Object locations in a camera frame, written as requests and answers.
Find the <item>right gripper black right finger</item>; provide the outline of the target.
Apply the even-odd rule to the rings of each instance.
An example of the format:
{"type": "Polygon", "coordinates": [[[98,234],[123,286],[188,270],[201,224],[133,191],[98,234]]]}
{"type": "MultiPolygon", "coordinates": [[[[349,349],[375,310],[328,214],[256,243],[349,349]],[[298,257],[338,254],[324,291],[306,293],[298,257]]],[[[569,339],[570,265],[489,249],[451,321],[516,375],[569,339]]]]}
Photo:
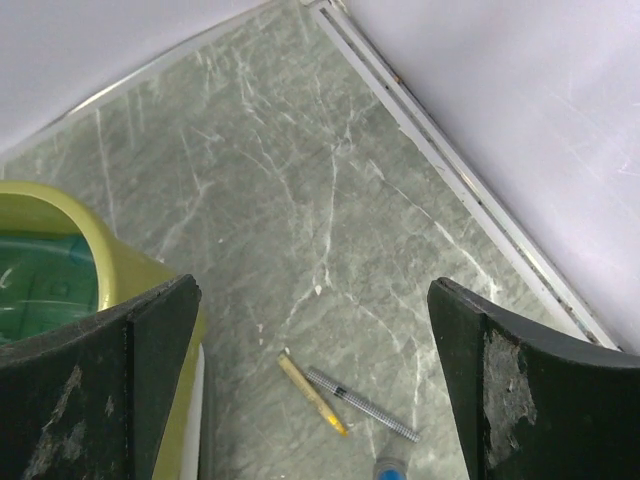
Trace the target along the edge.
{"type": "Polygon", "coordinates": [[[636,479],[639,359],[505,310],[448,278],[433,335],[472,479],[636,479]]]}

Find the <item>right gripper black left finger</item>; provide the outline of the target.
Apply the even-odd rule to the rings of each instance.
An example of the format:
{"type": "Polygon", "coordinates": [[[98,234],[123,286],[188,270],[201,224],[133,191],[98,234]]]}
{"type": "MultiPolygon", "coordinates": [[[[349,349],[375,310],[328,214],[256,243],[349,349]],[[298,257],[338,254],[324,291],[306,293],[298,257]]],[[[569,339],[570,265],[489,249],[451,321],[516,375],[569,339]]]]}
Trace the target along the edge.
{"type": "Polygon", "coordinates": [[[176,277],[1,350],[5,479],[176,479],[201,298],[176,277]]]}

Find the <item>translucent blue plastic container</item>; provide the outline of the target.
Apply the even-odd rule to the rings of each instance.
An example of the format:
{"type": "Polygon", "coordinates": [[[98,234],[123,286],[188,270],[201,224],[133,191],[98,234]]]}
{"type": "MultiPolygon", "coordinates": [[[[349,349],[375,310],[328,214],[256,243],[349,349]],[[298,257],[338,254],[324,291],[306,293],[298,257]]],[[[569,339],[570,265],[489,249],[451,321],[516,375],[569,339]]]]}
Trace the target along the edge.
{"type": "Polygon", "coordinates": [[[1,235],[3,345],[57,329],[97,309],[97,270],[83,236],[1,235]]]}

